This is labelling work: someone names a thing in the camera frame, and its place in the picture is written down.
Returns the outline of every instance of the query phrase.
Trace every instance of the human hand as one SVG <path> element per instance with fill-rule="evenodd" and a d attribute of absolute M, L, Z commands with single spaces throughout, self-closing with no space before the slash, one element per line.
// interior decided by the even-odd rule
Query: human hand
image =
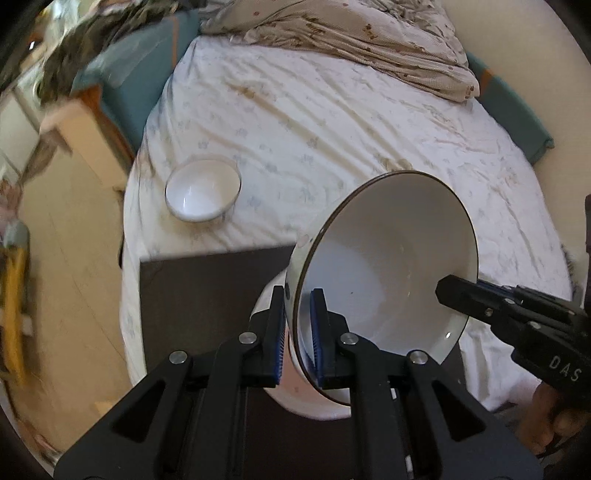
<path fill-rule="evenodd" d="M 517 428 L 517 438 L 536 455 L 544 453 L 555 434 L 572 437 L 583 429 L 591 417 L 590 412 L 567 408 L 552 418 L 561 398 L 555 389 L 541 383 Z"/>

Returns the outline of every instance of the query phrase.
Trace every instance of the yellow object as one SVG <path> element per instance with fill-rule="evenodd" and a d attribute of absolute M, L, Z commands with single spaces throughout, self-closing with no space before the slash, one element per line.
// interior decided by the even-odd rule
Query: yellow object
<path fill-rule="evenodd" d="M 4 363 L 17 384 L 26 380 L 25 362 L 22 355 L 21 298 L 25 280 L 27 251 L 10 247 L 5 250 L 6 271 L 4 281 L 4 334 L 2 350 Z"/>

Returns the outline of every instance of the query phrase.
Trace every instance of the camouflage fabric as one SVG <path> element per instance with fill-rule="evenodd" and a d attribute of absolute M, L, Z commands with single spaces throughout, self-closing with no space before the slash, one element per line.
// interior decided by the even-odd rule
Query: camouflage fabric
<path fill-rule="evenodd" d="M 97 13 L 81 22 L 64 36 L 45 62 L 37 86 L 41 104 L 68 97 L 77 73 L 109 45 L 178 9 L 179 2 L 145 0 L 108 15 Z"/>

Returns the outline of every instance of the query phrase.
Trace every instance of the blanket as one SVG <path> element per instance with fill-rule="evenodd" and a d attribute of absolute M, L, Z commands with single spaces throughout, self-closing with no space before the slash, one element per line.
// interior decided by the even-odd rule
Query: blanket
<path fill-rule="evenodd" d="M 233 0 L 202 33 L 343 57 L 456 102 L 479 94 L 440 0 Z"/>

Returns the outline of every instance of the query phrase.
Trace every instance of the bowl rim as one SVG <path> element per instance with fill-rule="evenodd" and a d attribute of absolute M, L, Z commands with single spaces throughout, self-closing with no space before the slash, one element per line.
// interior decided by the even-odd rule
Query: bowl rim
<path fill-rule="evenodd" d="M 199 216 L 199 217 L 184 215 L 181 212 L 179 212 L 175 207 L 173 207 L 170 204 L 170 202 L 168 201 L 168 186 L 170 184 L 171 179 L 176 174 L 178 174 L 179 171 L 181 171 L 184 168 L 187 168 L 188 166 L 190 166 L 194 163 L 200 163 L 200 162 L 204 162 L 204 161 L 223 163 L 223 164 L 226 164 L 228 167 L 230 167 L 238 176 L 238 191 L 236 192 L 236 195 L 234 195 L 232 200 L 230 202 L 228 202 L 228 204 L 226 206 L 224 206 L 221 210 L 216 210 L 214 212 L 214 214 L 212 214 L 212 215 Z M 173 170 L 170 172 L 170 175 L 166 179 L 166 184 L 164 185 L 164 201 L 166 203 L 166 206 L 168 207 L 168 211 L 170 213 L 172 213 L 173 216 L 175 216 L 179 220 L 182 220 L 183 222 L 190 222 L 190 223 L 202 223 L 202 222 L 209 222 L 211 220 L 214 220 L 214 219 L 222 216 L 230 208 L 232 208 L 232 205 L 234 205 L 236 203 L 236 200 L 237 200 L 238 196 L 240 195 L 241 190 L 242 190 L 242 175 L 240 174 L 240 170 L 238 170 L 238 166 L 235 163 L 231 162 L 226 157 L 222 157 L 221 155 L 203 155 L 202 158 L 192 158 L 188 162 L 181 163 L 180 165 L 177 165 L 176 167 L 173 168 Z"/>
<path fill-rule="evenodd" d="M 331 224 L 335 221 L 336 217 L 338 216 L 338 214 L 362 191 L 364 191 L 365 189 L 371 187 L 374 183 L 377 183 L 385 178 L 388 177 L 392 177 L 394 175 L 421 175 L 424 177 L 428 177 L 430 179 L 436 180 L 438 183 L 440 183 L 441 185 L 443 185 L 455 198 L 456 200 L 459 202 L 459 204 L 462 206 L 462 210 L 464 211 L 464 214 L 466 215 L 466 218 L 468 219 L 468 224 L 470 225 L 470 230 L 472 231 L 472 235 L 474 238 L 474 247 L 475 247 L 475 253 L 476 253 L 476 278 L 475 280 L 478 279 L 478 269 L 479 269 L 479 258 L 478 258 L 478 242 L 476 240 L 476 232 L 474 231 L 474 224 L 472 223 L 472 220 L 470 218 L 470 215 L 468 214 L 468 211 L 466 210 L 466 207 L 464 206 L 463 202 L 460 200 L 460 198 L 457 196 L 456 192 L 454 192 L 445 182 L 443 182 L 442 180 L 438 179 L 437 177 L 434 177 L 431 174 L 422 172 L 422 171 L 418 171 L 418 170 L 396 170 L 396 171 L 389 171 L 386 172 L 384 174 L 378 175 L 377 177 L 374 177 L 372 179 L 369 179 L 368 181 L 366 181 L 365 183 L 361 184 L 359 187 L 357 187 L 355 190 L 353 190 L 351 193 L 349 193 L 344 200 L 342 200 L 339 205 L 337 206 L 337 208 L 330 214 L 330 216 L 328 217 L 328 219 L 324 222 L 324 224 L 322 225 L 322 227 L 320 228 L 320 230 L 318 231 L 318 234 L 316 235 L 316 237 L 314 238 L 314 241 L 312 242 L 312 245 L 310 247 L 310 249 L 308 250 L 308 253 L 306 255 L 306 259 L 304 260 L 304 264 L 302 265 L 301 268 L 301 272 L 300 275 L 298 276 L 298 282 L 295 288 L 295 293 L 294 293 L 294 303 L 293 303 L 293 311 L 291 312 L 291 318 L 292 318 L 292 325 L 293 325 L 293 335 L 291 335 L 293 337 L 293 347 L 294 347 L 294 351 L 296 352 L 295 355 L 297 357 L 297 362 L 298 362 L 298 366 L 300 367 L 300 369 L 304 372 L 304 375 L 306 376 L 306 380 L 316 389 L 316 391 L 318 391 L 320 394 L 322 394 L 323 396 L 325 396 L 326 398 L 332 400 L 335 403 L 338 403 L 340 405 L 344 405 L 344 406 L 350 406 L 350 403 L 344 402 L 344 401 L 340 401 L 340 400 L 336 400 L 335 398 L 331 397 L 330 395 L 328 395 L 327 393 L 324 392 L 324 390 L 322 390 L 321 388 L 319 388 L 316 385 L 316 382 L 314 381 L 314 379 L 312 379 L 310 377 L 310 374 L 308 373 L 308 370 L 303 368 L 302 365 L 305 365 L 301 354 L 300 354 L 300 346 L 298 345 L 298 334 L 297 334 L 297 312 L 299 310 L 300 307 L 300 297 L 301 297 L 301 291 L 302 288 L 304 286 L 304 279 L 306 277 L 306 273 L 308 272 L 308 268 L 310 266 L 310 263 L 312 261 L 312 257 L 314 256 L 315 251 L 318 249 L 318 246 L 320 245 L 320 242 L 322 241 L 322 239 L 324 238 L 324 235 L 326 234 L 326 232 L 328 231 L 328 228 L 331 226 Z M 464 330 L 466 329 L 466 325 L 467 325 L 467 320 L 468 320 L 469 316 L 466 316 L 466 322 L 464 323 L 464 326 L 462 327 L 462 331 L 460 332 L 459 336 L 458 336 L 458 340 L 459 338 L 462 336 L 462 333 L 464 332 Z"/>

